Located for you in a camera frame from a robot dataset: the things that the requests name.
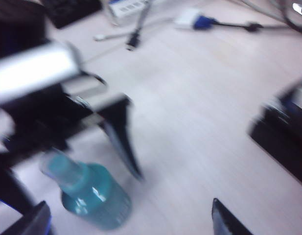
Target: black electronic device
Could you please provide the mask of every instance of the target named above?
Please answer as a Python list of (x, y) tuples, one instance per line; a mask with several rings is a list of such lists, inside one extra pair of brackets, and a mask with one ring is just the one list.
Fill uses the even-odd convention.
[(302, 108), (295, 102), (301, 84), (265, 105), (250, 135), (302, 182)]
[(0, 58), (45, 41), (45, 9), (26, 0), (0, 0)]
[(62, 28), (102, 8), (99, 0), (41, 0), (56, 28)]

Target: white desk surface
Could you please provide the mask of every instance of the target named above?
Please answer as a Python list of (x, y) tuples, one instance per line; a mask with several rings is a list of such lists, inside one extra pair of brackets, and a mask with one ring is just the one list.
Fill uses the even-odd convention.
[[(265, 0), (257, 3), (272, 9)], [(224, 22), (278, 24), (227, 0), (182, 1), (166, 16), (194, 5)], [(166, 24), (147, 30), (134, 52), (125, 49), (126, 38), (92, 40), (121, 31), (102, 13), (61, 30), (49, 25), (50, 37), (79, 48), (84, 67), (111, 92), (132, 98), (129, 130), (146, 178), (133, 179), (99, 129), (70, 141), (74, 159), (106, 166), (132, 198), (129, 220), (102, 232), (62, 207), (59, 188), (35, 158), (18, 165), (32, 197), (49, 204), (57, 233), (212, 235), (217, 197), (254, 235), (302, 235), (302, 185), (247, 134), (261, 105), (302, 77), (302, 35), (180, 31)], [(0, 118), (0, 127), (8, 125)], [(19, 217), (0, 204), (0, 232)]]

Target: wire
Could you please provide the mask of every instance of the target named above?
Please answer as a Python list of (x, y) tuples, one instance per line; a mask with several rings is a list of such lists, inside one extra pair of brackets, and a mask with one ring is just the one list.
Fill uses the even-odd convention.
[(228, 0), (236, 5), (239, 5), (239, 6), (243, 6), (245, 7), (246, 5), (243, 3), (243, 2), (240, 2), (240, 0)]
[(295, 31), (298, 31), (302, 34), (302, 26), (301, 25), (297, 25), (295, 23), (293, 23), (289, 18), (288, 18), (288, 14), (287, 14), (287, 9), (286, 9), (286, 1), (285, 0), (279, 0), (279, 5), (280, 5), (280, 11), (281, 14), (283, 16), (283, 19), (285, 21), (285, 23), (292, 29), (294, 29)]
[(219, 25), (219, 26), (227, 26), (227, 27), (239, 27), (243, 28), (248, 32), (256, 32), (259, 29), (287, 29), (289, 28), (286, 25), (261, 25), (259, 23), (249, 23), (249, 24), (233, 24), (233, 23), (220, 23), (217, 20), (214, 20), (212, 22), (214, 25)]
[(141, 14), (139, 16), (136, 30), (131, 34), (131, 36), (127, 42), (127, 49), (130, 51), (133, 51), (135, 48), (137, 48), (139, 46), (140, 32), (143, 28), (143, 23), (146, 19), (146, 16), (151, 9), (152, 1), (153, 0), (146, 1), (145, 7), (143, 8), (143, 10), (141, 11)]
[[(146, 23), (143, 28), (149, 28), (151, 26), (157, 25), (157, 24), (162, 24), (162, 23), (170, 23), (174, 20), (174, 18), (164, 18), (164, 19), (159, 19), (159, 20), (155, 20), (149, 23)], [(124, 32), (124, 33), (119, 33), (119, 34), (111, 34), (111, 35), (104, 35), (104, 34), (97, 34), (93, 37), (93, 39), (95, 41), (101, 42), (101, 41), (105, 41), (108, 39), (113, 39), (113, 38), (121, 38), (121, 37), (125, 37), (132, 34), (131, 32)]]
[(147, 0), (146, 4), (145, 4), (145, 7), (141, 11), (140, 17), (138, 19), (138, 23), (137, 23), (137, 27), (136, 27), (136, 33), (139, 33), (142, 30), (144, 21), (146, 19), (146, 16), (147, 16), (147, 14), (149, 13), (149, 11), (151, 9), (151, 5), (152, 5), (152, 0)]
[(284, 19), (282, 17), (280, 17), (280, 16), (278, 16), (278, 15), (276, 15), (274, 13), (271, 13), (271, 12), (269, 12), (269, 11), (267, 11), (267, 10), (265, 10), (265, 9), (257, 6), (257, 5), (255, 5), (255, 4), (251, 3), (248, 0), (240, 0), (240, 1), (243, 2), (244, 4), (246, 4), (247, 6), (249, 6), (250, 8), (252, 8), (254, 11), (256, 11), (258, 13), (261, 13), (261, 14), (263, 14), (265, 16), (273, 18), (273, 19), (275, 19), (277, 21), (284, 22)]
[(89, 77), (94, 77), (97, 81), (99, 81), (100, 83), (102, 83), (105, 87), (108, 86), (107, 82), (101, 78), (99, 75), (95, 74), (95, 73), (88, 73), (86, 71), (81, 71), (81, 75), (84, 75), (84, 76), (89, 76)]
[(280, 10), (280, 4), (276, 0), (268, 0), (271, 5)]

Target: cable plug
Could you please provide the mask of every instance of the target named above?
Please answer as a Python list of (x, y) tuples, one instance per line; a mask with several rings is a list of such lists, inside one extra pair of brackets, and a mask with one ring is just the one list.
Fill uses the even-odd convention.
[(94, 41), (104, 41), (104, 40), (106, 40), (106, 35), (96, 34), (95, 36), (93, 36), (93, 40)]
[(249, 23), (248, 25), (244, 26), (243, 28), (248, 32), (257, 32), (260, 28), (264, 28), (264, 26), (262, 26), (259, 23)]
[(140, 34), (137, 32), (134, 32), (131, 34), (131, 37), (129, 41), (127, 42), (127, 50), (133, 51), (135, 48), (137, 48), (140, 44)]
[(198, 8), (188, 8), (176, 20), (175, 27), (182, 29), (209, 29), (212, 27), (215, 19), (205, 17)]

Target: white power strip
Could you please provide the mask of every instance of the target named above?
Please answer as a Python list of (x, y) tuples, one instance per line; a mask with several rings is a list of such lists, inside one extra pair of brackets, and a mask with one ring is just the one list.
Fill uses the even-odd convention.
[[(172, 1), (174, 0), (153, 0), (151, 12)], [(142, 11), (145, 4), (146, 0), (103, 1), (105, 11), (115, 25), (126, 25), (135, 22), (137, 15)]]

